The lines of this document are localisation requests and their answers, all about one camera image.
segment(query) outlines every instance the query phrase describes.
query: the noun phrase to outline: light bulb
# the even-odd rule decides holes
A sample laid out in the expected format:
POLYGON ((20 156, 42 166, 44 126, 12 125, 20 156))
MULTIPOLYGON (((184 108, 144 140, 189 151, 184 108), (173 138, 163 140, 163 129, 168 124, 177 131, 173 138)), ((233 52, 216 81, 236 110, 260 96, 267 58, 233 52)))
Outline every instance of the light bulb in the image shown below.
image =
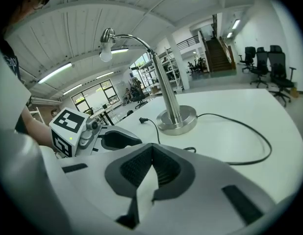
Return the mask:
POLYGON ((102 52, 100 54, 101 59, 104 62, 109 62, 112 59, 111 46, 112 43, 102 43, 102 52))

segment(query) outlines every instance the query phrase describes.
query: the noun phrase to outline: window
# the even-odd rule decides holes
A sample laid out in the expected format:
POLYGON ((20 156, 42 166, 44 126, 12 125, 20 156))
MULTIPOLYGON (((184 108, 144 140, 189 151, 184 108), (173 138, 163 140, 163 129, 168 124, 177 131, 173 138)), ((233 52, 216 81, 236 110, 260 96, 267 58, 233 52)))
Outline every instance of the window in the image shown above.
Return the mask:
POLYGON ((104 104, 114 104, 119 98, 111 81, 106 80, 73 96, 72 101, 80 112, 85 112, 90 108, 96 111, 104 104))

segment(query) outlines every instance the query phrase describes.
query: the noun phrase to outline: black shirt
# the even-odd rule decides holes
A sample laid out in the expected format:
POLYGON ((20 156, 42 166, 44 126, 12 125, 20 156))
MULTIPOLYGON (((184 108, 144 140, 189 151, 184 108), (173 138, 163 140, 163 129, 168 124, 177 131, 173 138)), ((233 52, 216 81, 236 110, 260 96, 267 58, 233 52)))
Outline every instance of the black shirt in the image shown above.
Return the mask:
MULTIPOLYGON (((0 38, 0 50, 10 69, 14 72, 14 74, 18 77, 18 79, 21 80, 20 70, 19 70, 19 60, 17 56, 14 54, 14 51, 11 48, 11 46, 3 38, 0 38)), ((28 134, 22 116, 19 117, 19 120, 15 126, 15 130, 19 133, 28 134)))

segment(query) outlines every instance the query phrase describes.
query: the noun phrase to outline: desk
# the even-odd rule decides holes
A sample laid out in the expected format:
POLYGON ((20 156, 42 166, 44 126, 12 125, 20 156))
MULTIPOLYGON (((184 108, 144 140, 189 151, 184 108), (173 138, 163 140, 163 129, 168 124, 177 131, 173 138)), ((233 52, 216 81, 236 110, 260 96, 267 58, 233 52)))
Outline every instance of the desk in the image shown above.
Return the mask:
MULTIPOLYGON (((244 122, 273 147, 271 156, 254 165, 233 166, 235 170, 262 187, 278 203, 297 191, 303 180, 303 141, 294 122, 281 104, 261 89, 212 91, 176 95, 180 105, 189 105, 197 114, 216 113, 244 122)), ((157 143, 154 125, 139 118, 156 121, 165 110, 163 97, 157 97, 118 123, 137 135, 143 143, 157 143)), ((159 132, 162 144, 186 148, 225 162, 256 160, 268 154, 269 147, 246 127, 215 116, 202 116, 196 127, 179 136, 159 132)))
POLYGON ((100 109, 98 111, 96 111, 94 114, 92 114, 89 118, 95 118, 98 115, 102 115, 104 114, 107 118, 107 120, 111 123, 111 125, 114 125, 113 122, 111 121, 110 117, 108 116, 107 112, 108 110, 110 110, 112 108, 113 105, 108 106, 106 109, 100 109))

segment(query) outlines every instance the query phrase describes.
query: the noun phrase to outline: gray floor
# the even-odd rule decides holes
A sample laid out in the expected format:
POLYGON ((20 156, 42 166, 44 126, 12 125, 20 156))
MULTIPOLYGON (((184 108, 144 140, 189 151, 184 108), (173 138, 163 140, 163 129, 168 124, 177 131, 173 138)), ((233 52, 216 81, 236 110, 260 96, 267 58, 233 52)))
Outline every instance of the gray floor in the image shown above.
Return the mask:
MULTIPOLYGON (((250 89, 256 88, 255 84, 250 85, 250 81, 256 79, 253 74, 242 73, 243 66, 237 65, 237 71, 219 71, 214 74, 193 74, 189 76, 190 89, 183 91, 183 93, 217 91, 217 90, 233 90, 233 89, 250 89)), ((269 76, 265 78, 268 81, 270 91, 278 90, 277 87, 269 82, 269 76)), ((260 88, 266 88, 265 85, 260 85, 260 88)), ((117 123, 120 119, 126 116, 129 110, 135 111, 136 102, 130 103, 126 106, 120 106, 109 113, 113 122, 117 123)), ((291 103, 287 103, 286 111, 296 124, 302 139, 303 139, 303 95, 299 98, 292 98, 291 103)))

